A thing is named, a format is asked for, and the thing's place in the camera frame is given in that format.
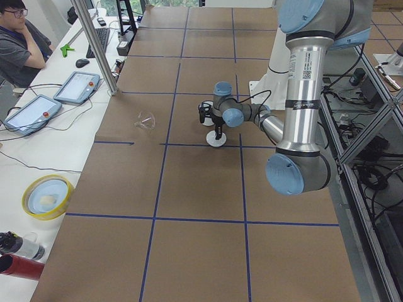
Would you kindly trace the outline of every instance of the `computer mouse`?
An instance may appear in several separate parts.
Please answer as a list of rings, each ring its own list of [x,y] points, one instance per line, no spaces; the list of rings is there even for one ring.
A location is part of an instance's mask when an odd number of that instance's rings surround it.
[[[88,59],[78,59],[76,61],[76,67],[81,68],[81,67],[84,67],[85,65],[87,65],[88,63],[89,63]]]

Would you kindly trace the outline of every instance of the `keyboard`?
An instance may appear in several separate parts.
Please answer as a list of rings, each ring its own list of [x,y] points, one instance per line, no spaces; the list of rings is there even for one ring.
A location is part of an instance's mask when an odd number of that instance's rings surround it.
[[[103,51],[106,52],[106,48],[108,46],[109,28],[107,28],[107,27],[95,28],[95,32],[98,35],[99,42],[101,42]],[[88,45],[86,58],[87,59],[95,58],[95,54],[91,50],[90,45]]]

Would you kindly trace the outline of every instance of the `white desk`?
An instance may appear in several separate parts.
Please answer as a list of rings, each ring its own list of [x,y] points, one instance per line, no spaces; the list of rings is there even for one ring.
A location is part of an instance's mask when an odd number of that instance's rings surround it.
[[[116,20],[115,17],[104,17],[104,19],[107,26],[109,26],[113,20]],[[96,20],[94,20],[94,25],[95,27],[99,27]],[[118,23],[112,23],[111,27],[118,28]],[[99,74],[102,78],[96,59],[89,59],[90,63],[81,69],[77,69],[75,66],[77,59],[85,58],[86,56],[88,41],[84,32],[71,44],[71,47],[75,48],[75,51],[69,51],[66,58],[62,56],[60,47],[65,45],[80,28],[81,24],[77,20],[49,58],[46,68],[40,71],[32,82],[32,85],[46,83],[63,84],[75,70]],[[117,32],[117,30],[110,31],[110,43],[106,51],[106,58],[111,68],[116,59],[125,59],[117,54]],[[53,97],[58,87],[39,87],[34,90],[38,94]],[[34,97],[33,92],[25,92],[18,101],[17,106],[23,106]],[[94,135],[99,128],[108,106],[109,99],[110,94],[108,87],[105,83],[102,83],[94,96],[91,97],[93,107],[76,120],[67,131],[44,128],[29,137],[3,142],[3,147],[0,151],[12,157],[16,157],[28,165],[81,171],[93,144]],[[74,107],[75,106],[63,104],[62,110],[59,113]],[[91,103],[87,101],[82,106],[78,106],[72,111],[52,120],[49,122],[48,126],[58,129],[67,128],[79,113],[90,107]],[[14,133],[0,131],[0,140],[15,137],[17,136]],[[21,236],[35,232],[38,235],[37,241],[42,244],[46,250],[46,254],[40,262],[46,262],[64,216],[62,215],[50,221],[36,220],[23,211],[21,207],[22,195],[27,187],[39,177],[49,174],[59,174],[66,177],[76,186],[80,173],[29,169],[15,160],[5,157],[3,154],[0,154],[0,171],[0,232],[10,230]],[[29,301],[36,286],[37,281],[0,275],[1,301]]]

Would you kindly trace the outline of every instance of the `man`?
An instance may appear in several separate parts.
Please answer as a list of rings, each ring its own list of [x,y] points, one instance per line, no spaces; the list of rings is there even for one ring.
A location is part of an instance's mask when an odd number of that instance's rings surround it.
[[[54,50],[27,14],[22,0],[0,0],[0,76],[18,87],[31,84]]]

